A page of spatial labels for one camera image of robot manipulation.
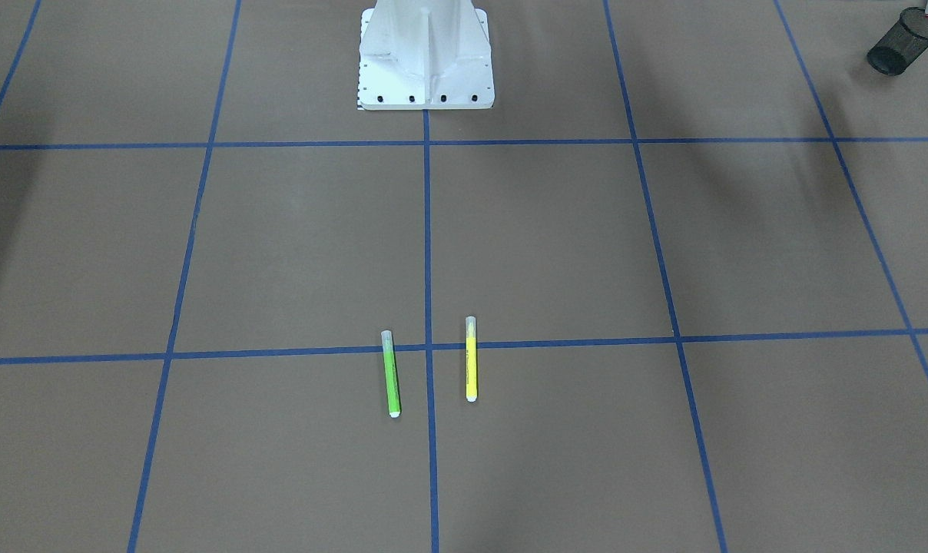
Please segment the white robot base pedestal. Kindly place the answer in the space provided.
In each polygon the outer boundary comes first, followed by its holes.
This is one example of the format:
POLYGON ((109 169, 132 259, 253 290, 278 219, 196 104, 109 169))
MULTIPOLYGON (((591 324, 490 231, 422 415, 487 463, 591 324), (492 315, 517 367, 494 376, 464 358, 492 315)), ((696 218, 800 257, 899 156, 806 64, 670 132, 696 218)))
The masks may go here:
POLYGON ((362 11, 356 106, 485 110, 495 105, 491 32, 471 1, 377 1, 362 11))

